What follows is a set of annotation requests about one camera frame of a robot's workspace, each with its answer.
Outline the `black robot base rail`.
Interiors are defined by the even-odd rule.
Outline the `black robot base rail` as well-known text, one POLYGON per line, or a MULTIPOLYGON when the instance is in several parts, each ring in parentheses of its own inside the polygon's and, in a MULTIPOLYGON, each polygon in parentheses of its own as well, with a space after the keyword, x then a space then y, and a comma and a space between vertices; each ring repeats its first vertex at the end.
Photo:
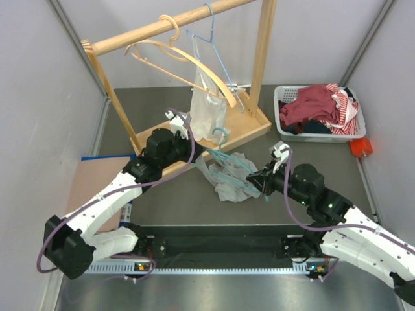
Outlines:
POLYGON ((161 268, 269 268, 322 258, 319 234, 294 225, 148 225, 132 253, 161 268))

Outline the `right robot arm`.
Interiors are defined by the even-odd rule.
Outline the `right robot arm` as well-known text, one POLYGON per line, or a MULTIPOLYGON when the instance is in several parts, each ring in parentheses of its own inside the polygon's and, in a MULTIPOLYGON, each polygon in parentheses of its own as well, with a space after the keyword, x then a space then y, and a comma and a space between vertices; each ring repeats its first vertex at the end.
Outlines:
POLYGON ((310 164, 289 172, 268 164, 247 177, 257 190, 280 192, 285 200, 306 206, 313 219, 303 225, 306 254, 335 257, 383 281, 406 303, 414 304, 414 246, 371 220, 356 205, 325 186, 325 178, 310 164))

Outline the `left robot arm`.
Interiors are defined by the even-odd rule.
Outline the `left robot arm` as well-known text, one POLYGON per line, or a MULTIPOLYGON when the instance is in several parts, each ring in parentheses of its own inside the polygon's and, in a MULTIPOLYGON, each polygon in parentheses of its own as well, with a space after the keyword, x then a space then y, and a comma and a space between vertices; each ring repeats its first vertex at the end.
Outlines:
POLYGON ((166 168, 178 162, 189 166, 202 151, 189 128, 153 130, 143 151, 90 201, 63 218, 54 215, 46 221, 40 256, 71 280, 93 262, 117 253, 142 256, 147 241, 134 227, 122 226, 107 233, 98 230, 127 203, 165 182, 166 168))

